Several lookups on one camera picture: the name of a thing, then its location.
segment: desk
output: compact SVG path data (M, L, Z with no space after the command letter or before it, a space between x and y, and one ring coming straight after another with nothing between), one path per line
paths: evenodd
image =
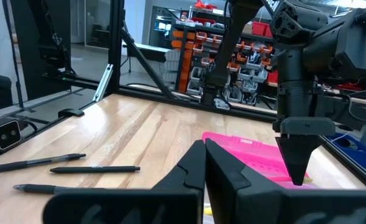
M170 50L170 49L164 49L161 47L154 47L154 46L138 44L138 43L134 43L134 45L141 51L141 53L144 55L144 57L147 60L153 60L153 61L162 62L162 63L166 62L165 53ZM122 46L127 48L127 45L125 42L122 42ZM135 57L135 55L132 55L130 53L129 49L127 49L127 56Z
M121 95L111 95L0 156L6 162L86 153L85 159L0 173L0 223L40 223L49 195L25 194L15 184L66 187L151 188L205 131L276 145L271 124ZM141 166L134 174L51 174L58 166ZM325 189L365 189L320 147L308 173Z
M108 30L101 30L101 29L96 29L95 30L98 34L99 34L99 38L100 40L103 40L103 44L104 46L109 46L109 31Z

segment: wall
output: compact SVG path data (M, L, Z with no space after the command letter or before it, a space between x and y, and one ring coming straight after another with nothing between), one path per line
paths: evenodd
M85 41L85 0L71 0L71 43Z
M142 43L146 0L125 0L126 26L136 43Z

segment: shelving unit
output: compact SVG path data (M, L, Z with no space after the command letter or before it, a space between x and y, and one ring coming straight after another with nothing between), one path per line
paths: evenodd
M177 74L179 80L176 83L179 83L180 86L181 84L186 85L186 89L179 88L178 90L192 95L201 95L200 73L214 60L219 44L222 42L224 29L201 25L192 27L182 24L175 24L173 27L181 32L177 38L177 40L181 40L181 45L177 45L177 47L185 45L185 52L192 50L189 77L186 79L186 73L182 72L183 68L181 66L179 66L180 70ZM265 36L241 35L236 50L231 55L231 61L227 66L230 73L224 92L227 100L246 105L256 104L257 90L267 81L267 72L264 67L269 65L269 57L274 43L274 39ZM181 64L185 58L180 52L179 62Z

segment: orange storage bin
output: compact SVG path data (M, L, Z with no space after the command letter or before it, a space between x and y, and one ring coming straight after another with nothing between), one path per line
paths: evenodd
M185 91L187 90L188 75L189 75L188 71L187 72L181 72L180 82L178 84L178 91L181 91L181 92L185 93Z
M174 30L173 31L173 36L174 37L177 37L177 38L183 38L184 37L184 32L183 31ZM187 39L190 39L190 40L195 39L195 33L193 33L193 32L187 33Z
M202 65L209 65L212 61L214 61L214 59L211 58L202 58L201 64Z
M235 45L235 48L238 49L238 50L240 50L242 48L242 44L236 44Z
M232 71L232 72L238 72L239 70L239 65L236 64L236 63L229 63L229 66L228 66L229 70Z
M253 44L253 42L242 41L241 45L242 45L243 49L250 50L250 49L252 49L254 44Z
M187 34L187 39L194 40L195 39L195 33L189 32Z
M264 52L264 53L267 53L267 54L271 53L272 52L272 46L269 45L267 48L262 49L261 52Z
M183 68L181 69L181 72L182 73L189 73L189 71L190 71L190 65L188 64L188 65L186 65L186 66L183 66Z
M246 61L247 61L247 56L246 56L246 55L243 55L243 54L238 53L238 54L237 54L237 61L238 61L238 62L242 62L242 63L246 63Z
M271 59L269 59L268 57L265 57L262 60L262 65L264 65L264 66L267 67L267 66L269 66L271 64L270 61L271 61Z
M208 37L208 34L205 32L197 32L196 33L196 39L197 40L206 40L206 38Z
M193 52L191 51L191 50L185 50L184 51L184 59L189 59L189 60L191 60L191 54L192 54Z
M213 42L220 44L222 42L222 36L213 34Z
M181 48L182 42L181 40L173 40L172 41L172 47L174 48ZM187 42L185 44L185 49L189 49L191 50L194 47L194 43L193 42Z
M191 60L184 60L182 67L187 69L190 67Z
M203 50L203 46L200 44L194 44L193 50L197 53L201 53Z

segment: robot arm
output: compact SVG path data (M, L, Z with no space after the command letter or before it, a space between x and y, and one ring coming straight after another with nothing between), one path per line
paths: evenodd
M48 75L59 75L59 68L65 68L63 75L76 75L71 68L70 56L63 45L63 39L54 31L45 0L27 1L38 28L40 57L47 62Z
M324 108L329 98L318 80L366 77L366 9L328 24L327 15L296 0L230 4L231 24L223 44L214 63L202 73L201 102L211 106L222 95L226 67L242 29L264 5L272 15L273 37L286 49L277 55L278 111L273 129L281 134L276 140L292 181L301 185L310 155L322 143L320 136L335 135L335 125Z

